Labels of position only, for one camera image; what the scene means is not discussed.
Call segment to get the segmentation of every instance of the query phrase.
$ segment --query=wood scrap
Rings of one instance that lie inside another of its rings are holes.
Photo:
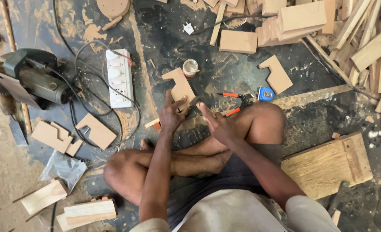
[[[361,133],[288,156],[281,169],[313,199],[336,193],[344,180],[354,186],[373,177]]]
[[[270,74],[266,81],[277,95],[293,86],[291,79],[275,55],[262,62],[259,68],[269,68]]]
[[[90,128],[89,139],[103,150],[116,138],[116,135],[109,128],[90,113],[76,125],[76,129],[79,130],[85,126]]]

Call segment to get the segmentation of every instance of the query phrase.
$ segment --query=wooden circle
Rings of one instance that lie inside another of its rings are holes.
[[[96,0],[100,11],[110,19],[124,16],[129,10],[129,0]]]

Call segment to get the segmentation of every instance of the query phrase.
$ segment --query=plywood board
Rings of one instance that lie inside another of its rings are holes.
[[[76,125],[76,129],[79,130],[85,126],[90,128],[89,139],[103,150],[105,150],[116,138],[116,135],[110,129],[90,113]]]
[[[288,156],[281,169],[313,199],[336,193],[344,180],[354,186],[372,179],[361,133]]]
[[[21,203],[30,215],[34,215],[40,210],[66,197],[67,192],[68,188],[66,185],[64,185],[61,180],[55,180],[23,198]]]
[[[59,131],[53,126],[40,121],[33,131],[32,138],[53,147],[61,153],[65,153],[73,137],[69,136],[64,141],[59,139]]]
[[[255,32],[222,30],[219,51],[253,54],[257,45],[258,34]]]
[[[361,50],[351,57],[359,72],[381,57],[381,33],[373,38]]]
[[[181,68],[177,68],[167,74],[162,75],[163,80],[173,79],[176,83],[175,87],[172,89],[172,97],[175,101],[179,101],[183,96],[188,97],[186,102],[179,106],[179,110],[183,110],[190,106],[190,102],[195,98],[192,88],[189,85],[188,80]]]
[[[273,55],[259,65],[259,68],[269,68],[270,74],[267,82],[276,94],[284,92],[287,88],[293,86],[291,79],[286,74],[278,58]]]
[[[114,199],[93,201],[64,207],[68,225],[91,223],[117,217]]]

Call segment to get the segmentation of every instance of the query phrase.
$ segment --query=hand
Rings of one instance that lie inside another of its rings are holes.
[[[221,144],[229,147],[232,142],[238,140],[236,124],[221,113],[216,113],[216,119],[212,115],[205,103],[200,103],[200,110],[203,114],[203,120],[208,124],[211,135]]]
[[[165,106],[160,111],[159,119],[162,131],[173,134],[185,120],[186,114],[188,113],[190,107],[182,110],[180,113],[177,113],[177,108],[186,102],[187,97],[183,96],[181,100],[172,104],[171,92],[172,89],[166,91]]]

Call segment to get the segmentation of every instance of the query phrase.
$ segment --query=finger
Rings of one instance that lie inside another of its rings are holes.
[[[172,105],[172,89],[166,91],[165,106]]]
[[[183,105],[187,99],[188,99],[188,97],[186,95],[183,96],[182,99],[180,99],[179,101],[176,101],[175,103],[172,104],[172,108],[179,108],[179,106]]]

